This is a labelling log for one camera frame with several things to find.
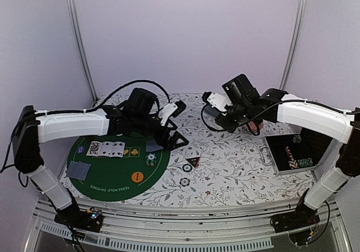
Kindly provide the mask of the black red triangular chip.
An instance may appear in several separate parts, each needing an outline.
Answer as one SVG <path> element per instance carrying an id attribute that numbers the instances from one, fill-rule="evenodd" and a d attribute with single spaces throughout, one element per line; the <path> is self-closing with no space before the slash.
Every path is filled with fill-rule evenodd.
<path id="1" fill-rule="evenodd" d="M 186 161 L 193 167 L 193 168 L 197 168 L 199 166 L 200 163 L 200 159 L 201 157 L 191 157 L 191 158 L 187 158 Z"/>

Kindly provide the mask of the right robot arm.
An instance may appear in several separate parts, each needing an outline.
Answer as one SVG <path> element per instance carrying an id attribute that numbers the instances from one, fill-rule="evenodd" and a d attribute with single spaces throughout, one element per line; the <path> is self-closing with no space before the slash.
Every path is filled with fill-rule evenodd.
<path id="1" fill-rule="evenodd" d="M 245 125 L 257 135 L 263 121 L 301 129 L 298 134 L 266 139 L 279 172 L 315 167 L 325 158 L 332 141 L 341 144 L 339 157 L 302 194 L 296 208 L 271 218 L 276 232 L 318 223 L 318 208 L 347 181 L 359 176 L 359 110 L 336 109 L 275 88 L 259 94 L 244 74 L 222 88 L 224 94 L 210 92 L 203 95 L 203 100 L 217 110 L 215 122 L 223 131 L 234 132 Z"/>

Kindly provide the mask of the queen of hearts card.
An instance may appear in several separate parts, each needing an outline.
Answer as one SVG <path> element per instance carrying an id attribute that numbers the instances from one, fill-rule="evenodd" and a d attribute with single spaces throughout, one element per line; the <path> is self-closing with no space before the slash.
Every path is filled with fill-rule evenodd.
<path id="1" fill-rule="evenodd" d="M 87 151 L 87 156 L 98 156 L 102 142 L 92 141 Z"/>

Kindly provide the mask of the purple small blind button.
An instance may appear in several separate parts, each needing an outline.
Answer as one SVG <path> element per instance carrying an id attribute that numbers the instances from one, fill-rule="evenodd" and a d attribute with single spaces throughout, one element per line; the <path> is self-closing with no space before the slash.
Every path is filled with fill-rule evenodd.
<path id="1" fill-rule="evenodd" d="M 77 154 L 83 154 L 85 152 L 86 148 L 84 146 L 78 146 L 76 149 Z"/>

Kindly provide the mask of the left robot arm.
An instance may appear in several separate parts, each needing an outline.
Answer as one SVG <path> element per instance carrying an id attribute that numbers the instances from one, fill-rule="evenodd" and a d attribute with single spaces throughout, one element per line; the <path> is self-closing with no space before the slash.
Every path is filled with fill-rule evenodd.
<path id="1" fill-rule="evenodd" d="M 92 109 L 35 111 L 25 106 L 15 125 L 7 152 L 13 153 L 15 168 L 26 175 L 47 196 L 56 211 L 55 221 L 68 229 L 99 232 L 102 211 L 79 209 L 71 192 L 46 166 L 39 145 L 48 141 L 80 136 L 113 136 L 133 132 L 151 136 L 165 150 L 172 151 L 188 144 L 177 132 L 172 117 L 182 113 L 181 100 L 170 102 L 156 114 L 150 113 L 157 96 L 143 88 L 135 88 L 119 105 L 101 103 Z"/>

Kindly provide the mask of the dealt blue card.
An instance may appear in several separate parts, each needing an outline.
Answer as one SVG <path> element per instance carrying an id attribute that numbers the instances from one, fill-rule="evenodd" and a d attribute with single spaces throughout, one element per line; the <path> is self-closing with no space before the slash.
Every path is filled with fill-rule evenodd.
<path id="1" fill-rule="evenodd" d="M 163 146 L 160 146 L 156 141 L 146 141 L 146 152 L 155 152 L 162 150 Z"/>
<path id="2" fill-rule="evenodd" d="M 81 177 L 81 166 L 76 161 L 71 161 L 67 169 L 67 177 L 79 179 Z"/>
<path id="3" fill-rule="evenodd" d="M 84 181 L 90 170 L 91 164 L 78 162 L 73 173 L 73 178 Z"/>

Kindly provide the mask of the green white chip stack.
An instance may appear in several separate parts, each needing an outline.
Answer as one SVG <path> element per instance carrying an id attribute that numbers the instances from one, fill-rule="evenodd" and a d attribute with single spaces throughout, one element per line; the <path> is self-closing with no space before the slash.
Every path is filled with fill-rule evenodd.
<path id="1" fill-rule="evenodd" d="M 155 154 L 148 154 L 146 156 L 146 164 L 148 166 L 153 167 L 156 164 L 156 155 Z"/>

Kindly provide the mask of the orange big blind button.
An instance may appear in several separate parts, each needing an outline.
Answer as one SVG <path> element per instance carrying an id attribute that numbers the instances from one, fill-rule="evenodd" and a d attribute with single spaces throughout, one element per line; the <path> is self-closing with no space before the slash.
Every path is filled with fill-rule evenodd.
<path id="1" fill-rule="evenodd" d="M 141 183 L 144 180 L 144 174 L 142 172 L 134 172 L 131 176 L 131 180 L 134 183 Z"/>

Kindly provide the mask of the black white poker chip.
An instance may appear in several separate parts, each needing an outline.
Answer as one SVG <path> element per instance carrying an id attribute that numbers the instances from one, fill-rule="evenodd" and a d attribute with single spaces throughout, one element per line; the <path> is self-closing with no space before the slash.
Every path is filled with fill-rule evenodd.
<path id="1" fill-rule="evenodd" d="M 184 172 L 190 172 L 192 170 L 192 166 L 190 164 L 183 165 L 182 170 Z"/>

